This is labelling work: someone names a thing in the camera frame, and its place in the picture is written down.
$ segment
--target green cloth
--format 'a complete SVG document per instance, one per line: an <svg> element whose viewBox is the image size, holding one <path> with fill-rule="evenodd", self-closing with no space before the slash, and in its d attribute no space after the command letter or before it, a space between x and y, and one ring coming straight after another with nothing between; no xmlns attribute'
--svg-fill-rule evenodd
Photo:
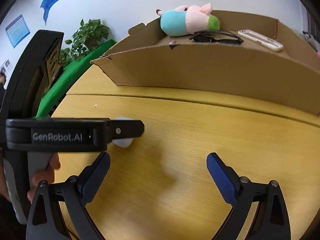
<svg viewBox="0 0 320 240"><path fill-rule="evenodd" d="M208 21L208 30L219 30L220 29L220 21L217 17L210 15Z"/></svg>
<svg viewBox="0 0 320 240"><path fill-rule="evenodd" d="M55 84L43 96L36 117L45 117L52 110L54 105L62 98L62 96L72 87L72 85L82 76L84 72L91 66L90 61L100 57L108 49L116 44L116 41L109 40L101 44L94 51L79 61L73 61L66 66L62 75Z"/></svg>

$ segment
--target stuffed toy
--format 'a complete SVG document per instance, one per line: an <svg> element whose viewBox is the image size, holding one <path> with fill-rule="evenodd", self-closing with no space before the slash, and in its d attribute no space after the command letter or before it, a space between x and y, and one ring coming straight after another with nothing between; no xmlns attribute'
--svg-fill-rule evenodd
<svg viewBox="0 0 320 240"><path fill-rule="evenodd" d="M220 21L211 15L212 5L179 6L170 11L156 11L160 18L161 29L169 36L184 36L204 30L219 30Z"/></svg>

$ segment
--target human hand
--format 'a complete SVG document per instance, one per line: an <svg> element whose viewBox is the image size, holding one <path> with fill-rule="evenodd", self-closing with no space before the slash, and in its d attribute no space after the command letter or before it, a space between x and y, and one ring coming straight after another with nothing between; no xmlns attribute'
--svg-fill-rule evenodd
<svg viewBox="0 0 320 240"><path fill-rule="evenodd" d="M33 187L28 191L28 200L32 202L32 199L36 192L36 187L38 186L41 180L47 180L48 183L54 182L54 170L60 168L59 156L57 153L52 155L49 165L45 170L37 171L32 176ZM7 185L4 178L4 169L3 169L3 160L2 160L2 151L0 151L0 195L4 196L8 201L10 201Z"/></svg>

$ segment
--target person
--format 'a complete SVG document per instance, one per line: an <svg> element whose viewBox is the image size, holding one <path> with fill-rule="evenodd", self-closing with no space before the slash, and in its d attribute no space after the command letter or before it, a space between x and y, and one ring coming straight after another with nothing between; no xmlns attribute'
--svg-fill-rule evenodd
<svg viewBox="0 0 320 240"><path fill-rule="evenodd" d="M4 89L4 84L7 81L6 76L4 73L0 72L0 108L2 105L2 100L4 97L5 89Z"/></svg>
<svg viewBox="0 0 320 240"><path fill-rule="evenodd" d="M54 182L54 170L60 168L58 154L52 155L49 165L45 170L40 170L32 176L33 187L28 191L27 198L30 202L36 192L36 187L41 180L48 183ZM15 212L10 204L10 197L5 182L2 150L0 149L0 239L25 240L26 226L20 225L15 217Z"/></svg>

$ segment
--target green leaves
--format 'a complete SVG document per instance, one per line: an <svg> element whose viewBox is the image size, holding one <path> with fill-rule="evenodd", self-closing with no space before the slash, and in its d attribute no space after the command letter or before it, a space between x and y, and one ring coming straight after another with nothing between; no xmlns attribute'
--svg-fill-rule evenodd
<svg viewBox="0 0 320 240"><path fill-rule="evenodd" d="M79 61L88 55L89 50L94 50L102 38L107 39L109 28L101 24L101 20L91 20L84 23L80 21L80 28L72 35L72 40L66 40L65 43L71 46L70 48L62 49L60 53L60 64L68 65L71 61Z"/></svg>
<svg viewBox="0 0 320 240"><path fill-rule="evenodd" d="M86 38L87 38L86 36L82 36L80 39L80 43L85 43Z"/></svg>

